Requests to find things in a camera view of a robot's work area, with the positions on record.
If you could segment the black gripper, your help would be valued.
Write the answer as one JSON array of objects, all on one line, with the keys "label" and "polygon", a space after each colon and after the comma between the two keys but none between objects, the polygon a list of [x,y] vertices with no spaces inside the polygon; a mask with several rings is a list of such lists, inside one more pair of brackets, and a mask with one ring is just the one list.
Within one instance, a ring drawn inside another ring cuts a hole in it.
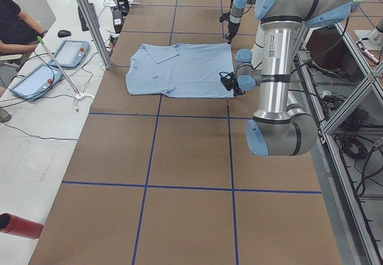
[{"label": "black gripper", "polygon": [[228,23],[228,33],[225,35],[227,41],[232,41],[239,30],[239,23],[233,23],[229,21]]},{"label": "black gripper", "polygon": [[234,96],[242,96],[245,94],[245,91],[242,90],[239,87],[238,81],[237,80],[232,80],[232,89],[233,89],[233,95]]}]

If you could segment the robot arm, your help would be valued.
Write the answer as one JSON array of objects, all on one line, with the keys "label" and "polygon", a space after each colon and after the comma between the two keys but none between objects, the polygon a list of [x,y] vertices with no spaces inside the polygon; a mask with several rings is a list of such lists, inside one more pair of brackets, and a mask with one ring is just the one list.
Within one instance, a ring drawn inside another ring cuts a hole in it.
[{"label": "robot arm", "polygon": [[[247,122],[251,152],[259,156],[296,156],[314,146],[317,126],[289,92],[294,39],[299,29],[332,26],[349,17],[352,0],[247,0],[264,32],[259,106]],[[238,28],[245,3],[234,0],[230,25]]]},{"label": "robot arm", "polygon": [[225,39],[228,44],[231,44],[232,39],[238,33],[242,16],[245,13],[246,6],[252,6],[256,3],[256,0],[231,0],[230,10],[227,13],[223,13],[219,19],[220,23],[228,22],[228,33]]}]

